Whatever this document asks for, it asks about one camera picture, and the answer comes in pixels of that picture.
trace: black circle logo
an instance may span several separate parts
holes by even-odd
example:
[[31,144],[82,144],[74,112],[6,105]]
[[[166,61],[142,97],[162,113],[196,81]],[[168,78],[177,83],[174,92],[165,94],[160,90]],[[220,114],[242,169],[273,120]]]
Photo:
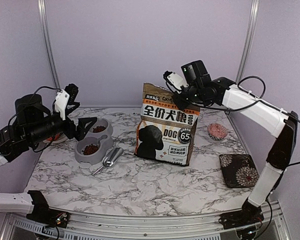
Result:
[[181,144],[188,144],[191,141],[191,129],[189,127],[183,127],[178,132],[178,140]]

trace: metal scoop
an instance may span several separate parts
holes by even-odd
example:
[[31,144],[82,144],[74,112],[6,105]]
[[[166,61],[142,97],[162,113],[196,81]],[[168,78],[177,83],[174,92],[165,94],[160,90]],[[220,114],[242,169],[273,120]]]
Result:
[[96,175],[104,168],[113,168],[116,164],[118,158],[124,153],[124,150],[121,147],[115,147],[111,149],[102,159],[102,166],[99,167],[95,172],[92,173],[92,176]]

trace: white wall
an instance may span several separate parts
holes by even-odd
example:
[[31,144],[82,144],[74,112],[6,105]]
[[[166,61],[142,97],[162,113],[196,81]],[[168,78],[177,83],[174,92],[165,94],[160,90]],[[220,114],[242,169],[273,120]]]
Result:
[[[258,75],[266,82],[264,99],[295,111],[300,119],[300,0],[261,0],[255,38],[245,76]],[[260,93],[257,81],[244,85]],[[234,114],[235,124],[261,170],[274,138],[251,120]],[[292,162],[300,160],[300,126]],[[284,174],[275,192],[292,239],[300,240],[300,165]]]
[[[37,1],[0,0],[0,129],[15,113],[17,98],[53,86],[49,71]],[[54,95],[43,91],[44,102],[50,106]],[[38,157],[29,151],[0,167],[0,192],[23,192]]]
[[234,79],[250,0],[46,1],[61,86],[83,106],[140,106],[143,82],[202,59],[212,77]]

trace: red patterned bowl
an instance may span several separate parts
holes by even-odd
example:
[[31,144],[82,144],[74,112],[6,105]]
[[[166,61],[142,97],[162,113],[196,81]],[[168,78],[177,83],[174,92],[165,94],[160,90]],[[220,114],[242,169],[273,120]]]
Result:
[[225,126],[219,123],[211,123],[208,126],[208,133],[210,138],[216,141],[221,141],[228,135],[228,130]]

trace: brown kibble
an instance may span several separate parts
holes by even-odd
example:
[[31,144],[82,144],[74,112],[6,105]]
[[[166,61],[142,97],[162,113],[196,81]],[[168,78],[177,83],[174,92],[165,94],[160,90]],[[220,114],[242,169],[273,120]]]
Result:
[[99,150],[99,147],[97,145],[93,145],[91,143],[90,145],[85,146],[84,150],[82,150],[82,153],[83,153],[83,155],[91,155],[91,154],[94,154],[98,150]]
[[104,131],[106,129],[105,126],[96,126],[94,129],[93,129],[93,132],[94,133],[100,133],[102,131]]

